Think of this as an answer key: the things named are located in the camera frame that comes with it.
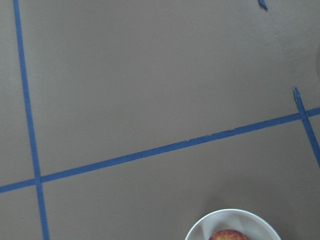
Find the red yellow apple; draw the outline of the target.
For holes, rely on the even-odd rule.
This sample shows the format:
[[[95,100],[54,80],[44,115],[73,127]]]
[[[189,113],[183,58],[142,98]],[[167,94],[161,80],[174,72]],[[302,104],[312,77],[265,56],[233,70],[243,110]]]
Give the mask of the red yellow apple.
[[[209,240],[249,240],[249,238],[240,231],[224,229],[214,233]]]

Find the white bowl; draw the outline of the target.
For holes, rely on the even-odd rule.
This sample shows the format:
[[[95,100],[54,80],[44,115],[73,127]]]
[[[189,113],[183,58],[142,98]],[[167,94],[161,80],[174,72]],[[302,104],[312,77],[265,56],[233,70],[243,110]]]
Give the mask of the white bowl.
[[[221,209],[198,220],[187,233],[186,240],[208,240],[223,230],[241,232],[250,240],[279,240],[279,234],[261,217],[241,209]]]

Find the horizontal blue tape line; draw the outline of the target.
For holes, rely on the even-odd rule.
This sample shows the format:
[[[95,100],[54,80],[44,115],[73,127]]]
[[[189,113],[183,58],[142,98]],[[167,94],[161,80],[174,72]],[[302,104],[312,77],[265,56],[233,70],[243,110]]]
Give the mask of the horizontal blue tape line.
[[[230,138],[230,137],[234,137],[234,136],[238,136],[238,135],[242,135],[242,134],[246,134],[246,133],[250,133],[250,132],[254,132],[254,131],[258,131],[258,130],[262,130],[270,127],[275,127],[275,126],[295,122],[301,119],[302,118],[299,113],[293,113],[290,115],[237,127],[232,130],[225,130],[222,132],[213,133],[211,135],[205,135],[205,136],[193,138],[190,140],[180,141],[180,142],[176,142],[176,143],[172,143],[172,144],[168,144],[168,145],[164,145],[164,146],[160,146],[160,147],[156,147],[148,150],[143,150],[143,151],[139,151],[136,153],[132,153],[132,154],[128,154],[120,157],[99,161],[92,164],[87,164],[87,165],[47,174],[40,177],[40,182],[41,183],[52,182],[55,180],[76,176],[83,173],[131,162],[131,161],[135,161],[143,158],[148,158],[155,155],[177,151],[180,149],[189,148],[189,147],[201,145],[208,142],[218,141],[225,138]]]

